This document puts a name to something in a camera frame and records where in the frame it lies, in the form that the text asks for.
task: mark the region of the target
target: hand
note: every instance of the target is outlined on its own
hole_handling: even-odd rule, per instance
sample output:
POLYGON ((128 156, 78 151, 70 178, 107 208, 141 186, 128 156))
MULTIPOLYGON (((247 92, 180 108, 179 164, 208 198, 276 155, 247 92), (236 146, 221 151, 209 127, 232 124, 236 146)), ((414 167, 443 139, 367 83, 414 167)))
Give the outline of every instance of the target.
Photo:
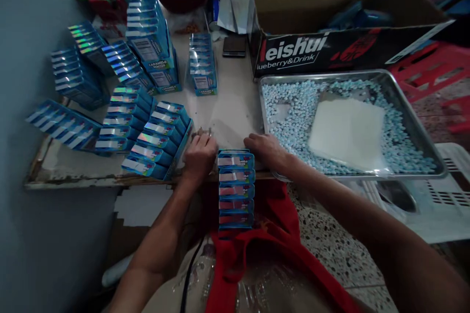
POLYGON ((185 153, 183 177, 201 184, 212 170, 217 149, 214 137, 195 136, 185 153))
POLYGON ((266 167, 282 175, 285 175, 291 160, 296 158, 272 134, 250 134, 243 142, 266 167))

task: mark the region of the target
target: table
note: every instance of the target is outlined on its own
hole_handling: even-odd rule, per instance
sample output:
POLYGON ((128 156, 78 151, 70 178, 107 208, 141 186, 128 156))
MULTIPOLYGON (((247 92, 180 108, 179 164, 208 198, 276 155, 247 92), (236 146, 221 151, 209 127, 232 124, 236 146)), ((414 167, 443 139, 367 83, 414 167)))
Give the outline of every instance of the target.
MULTIPOLYGON (((195 129, 211 128, 220 148, 244 148, 243 139, 250 133, 263 133, 263 121, 258 86, 253 82, 250 59, 223 58, 223 42, 214 43, 217 64, 218 95, 196 97, 192 82, 186 82, 184 73, 188 61, 189 35, 173 35, 178 56, 180 81, 183 91, 157 95, 157 100, 183 104, 194 120, 195 129)), ((110 91, 118 84, 116 77, 108 80, 110 91)), ((76 103, 71 108, 101 122, 107 107, 88 112, 76 103)), ((164 183, 152 178, 126 173, 121 169, 125 155, 101 157, 73 151, 57 140, 45 137, 25 181, 26 189, 113 187, 164 183)), ((177 182, 183 162, 180 160, 170 182, 177 182)), ((262 166, 257 166, 257 179, 272 178, 262 166)), ((216 175, 208 180, 216 181, 216 175)))

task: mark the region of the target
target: wall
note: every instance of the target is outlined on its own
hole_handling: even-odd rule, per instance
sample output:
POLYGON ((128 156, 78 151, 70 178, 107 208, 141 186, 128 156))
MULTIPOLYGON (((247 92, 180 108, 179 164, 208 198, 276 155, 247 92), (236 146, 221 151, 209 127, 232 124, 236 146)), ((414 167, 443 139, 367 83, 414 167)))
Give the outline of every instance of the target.
POLYGON ((87 13, 76 0, 0 2, 0 311, 66 312, 99 283, 116 190, 25 192, 42 134, 24 118, 55 98, 48 53, 87 13))

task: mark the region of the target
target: red bag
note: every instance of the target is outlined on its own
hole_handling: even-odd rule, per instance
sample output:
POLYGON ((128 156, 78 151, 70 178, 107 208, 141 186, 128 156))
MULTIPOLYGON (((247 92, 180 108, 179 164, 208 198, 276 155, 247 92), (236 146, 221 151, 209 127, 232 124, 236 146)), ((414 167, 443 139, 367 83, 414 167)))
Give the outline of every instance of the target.
POLYGON ((256 182, 255 211, 264 216, 260 228, 238 234, 231 241, 220 240, 211 232, 215 251, 215 272, 206 313, 235 312, 237 284, 246 270, 246 247, 251 241, 269 241, 323 292, 334 311, 360 313, 356 303, 336 279, 300 242, 297 210, 287 195, 285 183, 277 180, 256 182))

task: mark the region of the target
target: cardboard box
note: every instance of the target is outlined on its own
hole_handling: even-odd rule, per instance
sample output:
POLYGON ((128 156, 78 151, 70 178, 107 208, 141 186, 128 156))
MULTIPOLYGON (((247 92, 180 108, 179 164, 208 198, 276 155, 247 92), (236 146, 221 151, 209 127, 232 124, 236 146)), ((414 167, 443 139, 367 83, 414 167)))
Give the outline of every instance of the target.
MULTIPOLYGON (((156 179, 159 179, 161 181, 171 180, 171 178, 173 177, 173 173, 176 169, 176 166, 178 165, 178 161, 179 161, 181 155, 183 154, 183 152, 186 148, 186 144, 188 142, 189 136, 191 135, 191 131, 192 131, 193 126, 194 126, 194 123, 193 123, 192 119, 190 119, 188 127, 186 128, 185 134, 183 135, 183 140, 181 141, 181 144, 178 146, 176 154, 175 154, 175 156, 173 158, 173 161, 171 162, 170 166, 168 167, 167 172, 163 175, 162 178, 156 178, 156 179)), ((139 159, 147 160, 144 156, 139 157, 139 159)), ((143 169, 133 169, 133 167, 130 167, 129 164, 126 163, 126 159, 123 161, 122 166, 124 166, 123 169, 125 169, 126 171, 131 171, 131 172, 134 172, 136 174, 143 175, 143 176, 150 176, 150 175, 147 174, 148 168, 147 169, 145 169, 145 168, 143 168, 143 169)))
POLYGON ((391 14, 394 27, 318 32, 354 0, 250 0, 254 79, 393 64, 453 22, 427 0, 361 0, 391 14))
POLYGON ((178 73, 178 57, 171 41, 168 27, 166 28, 166 37, 168 40, 169 56, 157 61, 142 61, 145 71, 155 82, 155 87, 148 92, 150 95, 167 94, 183 90, 178 73), (167 86, 157 86, 160 75, 166 76, 170 84, 167 86))

